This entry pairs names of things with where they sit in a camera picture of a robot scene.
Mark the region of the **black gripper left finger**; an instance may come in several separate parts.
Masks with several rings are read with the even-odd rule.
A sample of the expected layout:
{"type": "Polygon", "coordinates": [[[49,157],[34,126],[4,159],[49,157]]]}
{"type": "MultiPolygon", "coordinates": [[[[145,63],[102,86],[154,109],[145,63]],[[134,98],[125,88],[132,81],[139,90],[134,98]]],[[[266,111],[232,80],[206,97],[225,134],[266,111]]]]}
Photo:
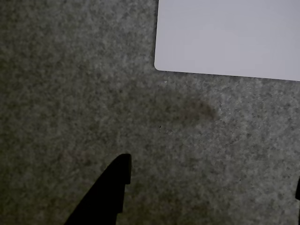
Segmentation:
{"type": "Polygon", "coordinates": [[[114,225],[131,182],[131,155],[117,156],[76,206],[67,225],[114,225]]]}

